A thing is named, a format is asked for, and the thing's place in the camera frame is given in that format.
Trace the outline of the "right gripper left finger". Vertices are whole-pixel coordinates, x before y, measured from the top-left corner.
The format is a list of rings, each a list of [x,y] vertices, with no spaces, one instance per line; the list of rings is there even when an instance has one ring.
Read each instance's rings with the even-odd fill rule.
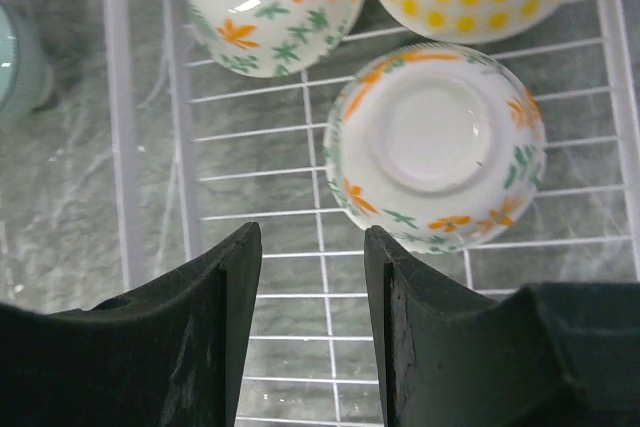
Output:
[[[261,272],[250,222],[92,309],[1,308],[5,426],[231,426]]]

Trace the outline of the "light teal bowl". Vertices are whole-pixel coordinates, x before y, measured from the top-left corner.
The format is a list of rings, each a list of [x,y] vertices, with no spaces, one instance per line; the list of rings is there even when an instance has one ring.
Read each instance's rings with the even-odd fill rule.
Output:
[[[54,90],[54,69],[35,24],[1,3],[1,128],[42,107]]]

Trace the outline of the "leaf and orange flower bowl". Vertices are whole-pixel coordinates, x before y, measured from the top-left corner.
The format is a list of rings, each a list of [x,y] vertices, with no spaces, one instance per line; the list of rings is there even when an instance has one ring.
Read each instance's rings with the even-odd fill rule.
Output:
[[[327,185],[359,228],[412,252],[487,243],[524,214],[546,169],[546,132],[526,86],[477,50],[408,45],[357,71],[323,139]]]

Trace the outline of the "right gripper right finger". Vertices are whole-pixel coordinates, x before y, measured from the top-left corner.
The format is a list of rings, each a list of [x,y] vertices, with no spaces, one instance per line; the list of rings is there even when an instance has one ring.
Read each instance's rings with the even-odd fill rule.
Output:
[[[377,226],[364,268],[386,425],[638,424],[637,284],[527,284],[496,301]]]

